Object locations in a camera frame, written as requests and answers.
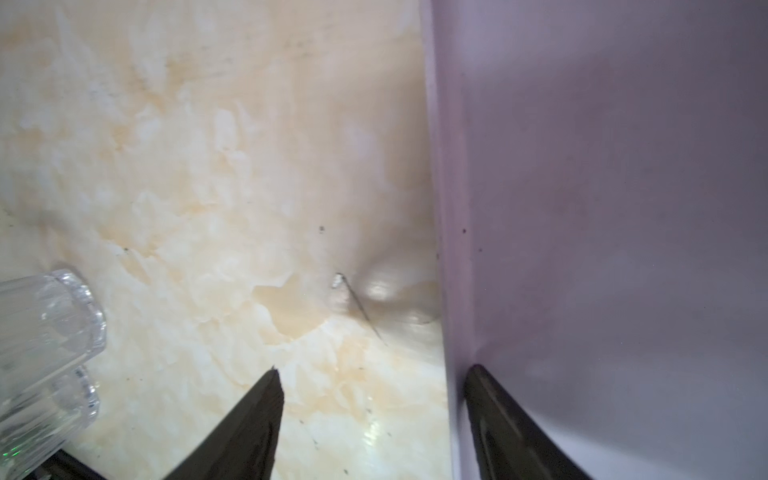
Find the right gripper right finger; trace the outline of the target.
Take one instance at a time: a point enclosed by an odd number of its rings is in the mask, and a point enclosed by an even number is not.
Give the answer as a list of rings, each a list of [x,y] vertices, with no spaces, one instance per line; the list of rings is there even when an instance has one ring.
[[[468,370],[464,398],[481,479],[590,479],[484,366]]]

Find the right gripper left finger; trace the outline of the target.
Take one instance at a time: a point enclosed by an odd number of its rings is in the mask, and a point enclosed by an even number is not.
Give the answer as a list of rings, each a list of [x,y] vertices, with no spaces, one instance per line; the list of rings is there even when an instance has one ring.
[[[167,477],[269,479],[284,403],[279,371],[272,368]]]

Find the lilac plastic tray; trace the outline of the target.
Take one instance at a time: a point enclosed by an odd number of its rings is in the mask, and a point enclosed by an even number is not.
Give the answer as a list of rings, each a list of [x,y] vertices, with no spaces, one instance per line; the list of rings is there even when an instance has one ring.
[[[596,479],[767,475],[767,5],[421,5],[453,475],[487,368]]]

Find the clear ribbed glass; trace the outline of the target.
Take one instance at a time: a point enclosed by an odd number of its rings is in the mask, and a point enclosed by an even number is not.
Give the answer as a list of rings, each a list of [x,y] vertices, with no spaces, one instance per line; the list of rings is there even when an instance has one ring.
[[[70,269],[1,283],[1,411],[99,355],[106,315]]]
[[[97,418],[100,399],[79,366],[13,401],[1,415],[1,477],[21,479]]]

